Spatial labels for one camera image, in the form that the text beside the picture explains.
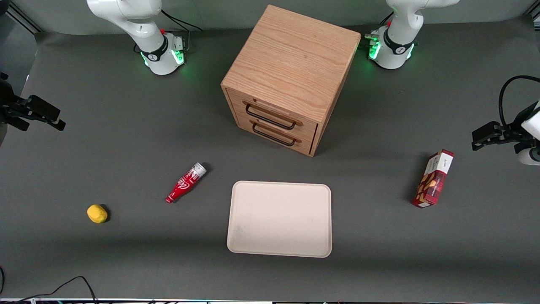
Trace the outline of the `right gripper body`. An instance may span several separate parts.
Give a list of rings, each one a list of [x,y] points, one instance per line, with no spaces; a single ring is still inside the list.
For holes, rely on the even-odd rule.
[[[5,123],[5,116],[21,116],[21,112],[16,109],[19,96],[16,96],[12,86],[8,83],[8,75],[0,73],[0,118],[1,123]]]

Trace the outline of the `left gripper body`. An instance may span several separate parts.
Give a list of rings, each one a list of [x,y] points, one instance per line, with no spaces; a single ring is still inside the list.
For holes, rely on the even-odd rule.
[[[519,162],[530,166],[540,165],[540,108],[536,101],[517,114],[510,124],[505,122],[501,111],[502,138],[504,144],[514,146]]]

